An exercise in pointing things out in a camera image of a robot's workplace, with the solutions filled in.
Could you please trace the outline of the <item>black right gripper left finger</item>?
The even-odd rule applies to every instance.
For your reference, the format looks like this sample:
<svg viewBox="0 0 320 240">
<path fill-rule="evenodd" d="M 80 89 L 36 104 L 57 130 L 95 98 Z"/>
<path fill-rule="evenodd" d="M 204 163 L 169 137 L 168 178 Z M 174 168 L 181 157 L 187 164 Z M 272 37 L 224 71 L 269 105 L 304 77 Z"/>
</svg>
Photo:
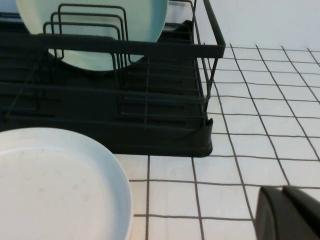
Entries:
<svg viewBox="0 0 320 240">
<path fill-rule="evenodd" d="M 280 189 L 261 187 L 255 214 L 255 233 L 258 240 L 284 240 L 285 232 L 281 223 L 281 207 L 284 195 Z"/>
</svg>

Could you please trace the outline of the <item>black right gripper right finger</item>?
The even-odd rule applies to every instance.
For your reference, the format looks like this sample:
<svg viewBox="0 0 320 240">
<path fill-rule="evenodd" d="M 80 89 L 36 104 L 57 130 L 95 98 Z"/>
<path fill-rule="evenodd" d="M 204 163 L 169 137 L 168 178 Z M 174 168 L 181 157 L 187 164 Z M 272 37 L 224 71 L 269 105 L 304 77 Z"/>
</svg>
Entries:
<svg viewBox="0 0 320 240">
<path fill-rule="evenodd" d="M 318 240 L 320 203 L 296 187 L 271 189 L 273 240 Z"/>
</svg>

